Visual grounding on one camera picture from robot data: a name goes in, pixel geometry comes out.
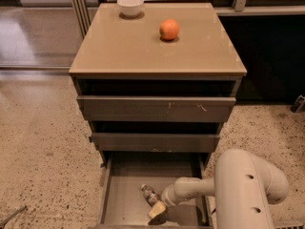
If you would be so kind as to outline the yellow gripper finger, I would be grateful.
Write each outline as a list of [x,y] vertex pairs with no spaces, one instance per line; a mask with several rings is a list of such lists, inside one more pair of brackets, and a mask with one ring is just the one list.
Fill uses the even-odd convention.
[[154,219],[166,211],[167,207],[163,201],[158,201],[148,213],[150,219]]

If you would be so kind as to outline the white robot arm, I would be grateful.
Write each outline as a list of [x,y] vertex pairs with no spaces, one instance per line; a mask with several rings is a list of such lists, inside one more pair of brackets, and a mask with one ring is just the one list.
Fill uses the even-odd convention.
[[250,152],[229,149],[214,166],[212,178],[180,177],[152,206],[150,219],[166,209],[200,196],[215,198],[217,229],[275,229],[269,206],[289,193],[285,174]]

